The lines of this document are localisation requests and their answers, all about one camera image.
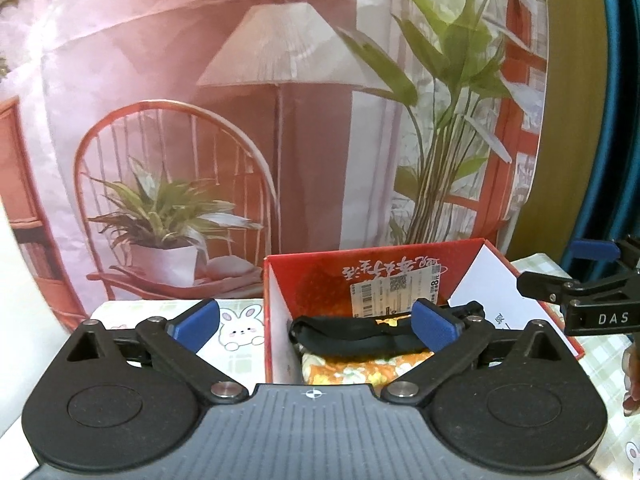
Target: silver bolt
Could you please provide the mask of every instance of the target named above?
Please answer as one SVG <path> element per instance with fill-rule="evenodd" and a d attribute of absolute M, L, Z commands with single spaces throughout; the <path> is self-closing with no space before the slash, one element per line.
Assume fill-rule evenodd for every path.
<path fill-rule="evenodd" d="M 394 397 L 402 399 L 403 397 L 415 397 L 420 388 L 417 384 L 408 381 L 394 381 L 386 387 L 386 390 Z"/>
<path fill-rule="evenodd" d="M 242 393 L 242 385 L 233 381 L 220 381 L 213 384 L 211 393 L 221 399 L 233 399 Z"/>

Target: floor lamp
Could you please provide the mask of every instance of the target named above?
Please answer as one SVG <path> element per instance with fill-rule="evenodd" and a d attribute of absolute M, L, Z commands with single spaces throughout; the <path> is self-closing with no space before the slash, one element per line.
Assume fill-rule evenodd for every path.
<path fill-rule="evenodd" d="M 202 73 L 199 86 L 275 86 L 273 176 L 278 201 L 276 250 L 279 253 L 282 252 L 283 83 L 331 83 L 348 85 L 354 90 L 388 90 L 308 2 L 253 6 Z"/>

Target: human hand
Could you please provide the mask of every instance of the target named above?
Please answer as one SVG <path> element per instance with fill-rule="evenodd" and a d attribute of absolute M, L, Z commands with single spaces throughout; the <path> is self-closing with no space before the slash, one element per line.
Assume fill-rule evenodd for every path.
<path fill-rule="evenodd" d="M 636 343 L 627 347 L 622 354 L 622 371 L 625 373 L 626 394 L 622 402 L 625 416 L 640 412 L 640 358 Z"/>

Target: white flower pot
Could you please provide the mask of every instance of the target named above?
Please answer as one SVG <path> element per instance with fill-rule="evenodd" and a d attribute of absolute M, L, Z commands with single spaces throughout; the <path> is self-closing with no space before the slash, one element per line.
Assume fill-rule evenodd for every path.
<path fill-rule="evenodd" d="M 148 280 L 173 286 L 193 286 L 198 248 L 156 249 L 131 245 L 131 259 Z"/>

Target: white wall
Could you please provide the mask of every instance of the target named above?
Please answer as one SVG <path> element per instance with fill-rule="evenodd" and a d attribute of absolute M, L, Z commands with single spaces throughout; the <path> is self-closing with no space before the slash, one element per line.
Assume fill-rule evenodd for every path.
<path fill-rule="evenodd" d="M 67 337 L 31 278 L 0 203 L 0 435 Z"/>

